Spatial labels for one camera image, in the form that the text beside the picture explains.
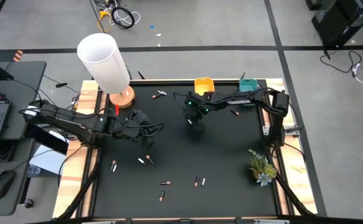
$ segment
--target black table surface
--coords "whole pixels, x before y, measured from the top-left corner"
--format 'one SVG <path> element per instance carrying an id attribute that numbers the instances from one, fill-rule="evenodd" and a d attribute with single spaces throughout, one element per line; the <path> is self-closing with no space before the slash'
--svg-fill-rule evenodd
<path id="1" fill-rule="evenodd" d="M 172 93 L 193 91 L 193 86 L 134 86 L 134 105 L 120 111 L 142 110 L 152 123 L 164 123 L 149 151 L 139 143 L 106 140 L 93 216 L 96 218 L 192 218 L 276 215 L 272 186 L 255 182 L 248 162 L 249 149 L 265 153 L 262 120 L 256 106 L 233 106 L 212 111 L 202 122 L 205 131 L 191 130 Z M 166 97 L 151 98 L 162 90 Z M 216 85 L 232 93 L 237 85 Z M 178 102 L 183 104 L 183 97 Z M 235 116 L 231 109 L 240 112 Z M 145 155 L 149 154 L 154 165 Z M 146 161 L 140 163 L 138 158 Z M 112 160 L 118 162 L 115 172 Z M 205 178 L 204 188 L 194 187 L 195 177 Z M 170 181 L 171 185 L 159 185 Z M 161 191 L 166 195 L 159 201 Z"/>
<path id="2" fill-rule="evenodd" d="M 15 80 L 30 85 L 38 90 L 45 71 L 46 62 L 0 62 L 0 67 L 10 73 Z M 19 110 L 27 108 L 34 101 L 36 93 L 31 88 L 14 81 L 1 81 L 0 93 L 12 102 L 11 111 L 1 139 L 22 139 L 27 127 Z"/>
<path id="3" fill-rule="evenodd" d="M 0 174 L 5 170 L 11 170 L 18 164 L 29 158 L 34 150 L 35 141 L 33 139 L 23 139 L 18 142 L 11 162 L 0 162 Z M 29 163 L 25 162 L 16 171 L 14 182 L 10 186 L 8 193 L 0 199 L 0 215 L 11 215 L 15 212 L 16 206 L 21 199 L 21 191 L 24 186 L 26 171 Z"/>

